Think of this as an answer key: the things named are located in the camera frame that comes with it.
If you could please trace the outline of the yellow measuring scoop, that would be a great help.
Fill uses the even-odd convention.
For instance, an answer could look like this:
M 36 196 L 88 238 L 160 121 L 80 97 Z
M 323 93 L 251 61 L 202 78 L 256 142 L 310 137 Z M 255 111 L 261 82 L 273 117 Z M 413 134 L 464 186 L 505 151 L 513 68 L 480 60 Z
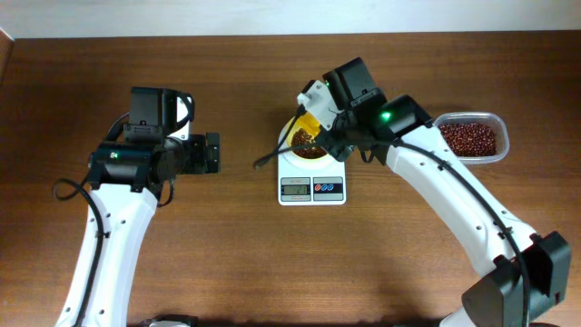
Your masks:
M 312 144 L 320 132 L 320 124 L 316 120 L 301 117 L 290 129 L 286 143 L 288 146 Z

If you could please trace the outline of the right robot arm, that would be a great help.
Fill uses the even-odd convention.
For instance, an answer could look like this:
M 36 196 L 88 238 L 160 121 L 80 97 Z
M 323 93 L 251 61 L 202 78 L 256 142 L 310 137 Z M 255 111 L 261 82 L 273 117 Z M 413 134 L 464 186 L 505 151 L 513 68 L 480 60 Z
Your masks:
M 408 182 L 455 235 L 480 279 L 442 326 L 531 326 L 565 298 L 572 249 L 501 204 L 448 147 L 409 95 L 388 99 L 361 58 L 303 90 L 315 141 L 335 160 L 360 150 Z

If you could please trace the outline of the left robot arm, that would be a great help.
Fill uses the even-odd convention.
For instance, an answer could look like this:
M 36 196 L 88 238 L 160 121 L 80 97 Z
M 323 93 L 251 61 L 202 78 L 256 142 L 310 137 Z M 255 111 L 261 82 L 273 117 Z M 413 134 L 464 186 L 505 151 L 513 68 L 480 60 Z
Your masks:
M 146 230 L 170 203 L 181 174 L 218 173 L 220 136 L 191 134 L 195 100 L 168 88 L 134 87 L 130 110 L 91 153 L 76 183 L 60 178 L 88 205 L 84 238 L 60 326 L 124 326 Z

